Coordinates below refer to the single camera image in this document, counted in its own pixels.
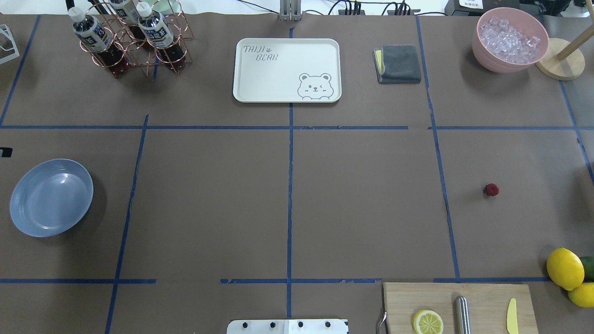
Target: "bear drawing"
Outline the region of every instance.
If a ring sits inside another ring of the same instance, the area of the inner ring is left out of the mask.
[[[303,73],[299,76],[301,85],[297,94],[303,100],[330,100],[334,89],[330,85],[330,74],[324,73],[319,77]]]

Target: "white tray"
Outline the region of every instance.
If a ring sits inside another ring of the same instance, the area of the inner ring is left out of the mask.
[[[340,52],[333,39],[244,38],[235,51],[240,102],[330,103],[340,99]]]

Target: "yellow knife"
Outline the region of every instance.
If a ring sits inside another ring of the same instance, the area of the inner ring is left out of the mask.
[[[510,334],[518,334],[518,316],[516,312],[516,299],[510,299],[507,306],[507,331]]]

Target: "folded towel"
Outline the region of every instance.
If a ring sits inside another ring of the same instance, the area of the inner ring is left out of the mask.
[[[377,81],[381,84],[420,83],[421,67],[414,45],[385,45],[374,49]]]

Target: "lemon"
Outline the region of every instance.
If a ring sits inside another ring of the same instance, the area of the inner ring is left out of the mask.
[[[582,283],[567,294],[575,305],[594,307],[594,283]]]
[[[580,258],[566,248],[554,250],[546,260],[546,271],[555,284],[571,291],[584,281],[584,265]]]
[[[444,331],[444,322],[439,314],[431,310],[421,310],[415,314],[412,327],[416,334],[441,334]]]

